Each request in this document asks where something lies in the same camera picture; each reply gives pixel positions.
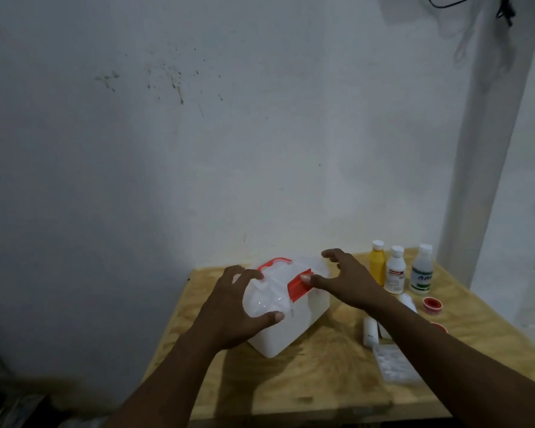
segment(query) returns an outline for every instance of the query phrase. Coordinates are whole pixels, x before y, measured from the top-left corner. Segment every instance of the hand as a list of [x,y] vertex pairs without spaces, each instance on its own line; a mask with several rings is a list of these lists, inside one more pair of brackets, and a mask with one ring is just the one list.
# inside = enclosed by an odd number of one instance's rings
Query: hand
[[359,309],[367,309],[378,298],[386,295],[386,291],[377,284],[366,267],[352,255],[340,249],[327,249],[321,255],[338,263],[339,276],[328,279],[320,275],[301,275],[302,281],[326,290],[340,301]]
[[[240,274],[237,281],[234,277]],[[262,279],[258,270],[230,266],[218,279],[208,299],[191,327],[200,339],[209,339],[211,348],[218,352],[235,347],[258,332],[284,319],[283,312],[272,311],[252,318],[243,310],[243,292],[251,279]]]

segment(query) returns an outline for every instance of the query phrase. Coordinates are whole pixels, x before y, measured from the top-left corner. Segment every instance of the plastic compartment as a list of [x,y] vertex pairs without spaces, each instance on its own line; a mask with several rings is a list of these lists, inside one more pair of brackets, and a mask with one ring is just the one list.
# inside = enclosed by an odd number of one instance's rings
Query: plastic compartment
[[251,280],[246,287],[244,311],[250,317],[281,311],[285,318],[259,332],[248,342],[264,356],[274,357],[299,338],[329,308],[329,293],[304,283],[300,275],[330,277],[330,272],[321,257],[277,257],[251,268],[260,270],[264,279]]
[[398,345],[375,345],[372,352],[377,359],[382,378],[387,383],[421,383],[422,377],[406,359]]

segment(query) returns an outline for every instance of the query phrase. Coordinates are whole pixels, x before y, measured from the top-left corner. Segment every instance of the finger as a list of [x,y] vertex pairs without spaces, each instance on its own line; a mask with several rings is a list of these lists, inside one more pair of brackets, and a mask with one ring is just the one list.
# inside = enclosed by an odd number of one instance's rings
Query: finger
[[333,284],[335,284],[336,280],[336,278],[323,278],[321,275],[301,275],[300,279],[307,284],[310,284],[312,287],[320,288],[329,293],[333,292]]
[[325,249],[323,252],[321,252],[321,256],[324,259],[330,259],[332,262],[341,262],[345,258],[348,257],[349,254],[346,254],[343,252],[342,249]]
[[242,290],[243,292],[252,279],[263,279],[263,278],[264,278],[264,275],[259,270],[246,269],[242,272],[242,275],[240,275],[238,280],[235,281],[234,285],[236,286],[237,289]]
[[274,324],[278,324],[285,318],[285,314],[279,311],[266,312],[264,315],[250,318],[248,321],[250,327],[250,335],[255,336],[259,332],[267,329]]
[[220,277],[220,279],[216,282],[218,284],[219,282],[223,282],[225,284],[231,284],[234,280],[234,276],[237,274],[243,273],[245,269],[240,265],[235,266],[229,266],[224,269],[224,273]]

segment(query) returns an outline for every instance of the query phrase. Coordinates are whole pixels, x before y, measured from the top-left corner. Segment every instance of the bottle label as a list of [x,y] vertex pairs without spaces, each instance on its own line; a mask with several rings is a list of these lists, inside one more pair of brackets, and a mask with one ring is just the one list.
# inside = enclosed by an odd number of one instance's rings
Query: bottle label
[[422,272],[421,270],[412,268],[410,274],[410,285],[418,291],[428,292],[432,284],[432,272]]
[[386,280],[388,286],[394,290],[404,289],[405,287],[405,272],[397,271],[392,269],[387,269],[386,271]]

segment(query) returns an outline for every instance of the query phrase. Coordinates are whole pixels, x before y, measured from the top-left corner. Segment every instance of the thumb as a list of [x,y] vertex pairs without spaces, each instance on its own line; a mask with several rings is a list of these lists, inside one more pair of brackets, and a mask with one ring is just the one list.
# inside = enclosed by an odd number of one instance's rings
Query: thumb
[[254,335],[267,329],[274,324],[278,324],[285,318],[285,314],[280,311],[271,311],[266,312],[264,315],[259,317],[253,317],[250,320],[251,328],[253,329]]
[[300,279],[312,287],[320,288],[331,293],[333,288],[333,279],[323,278],[321,275],[301,275]]

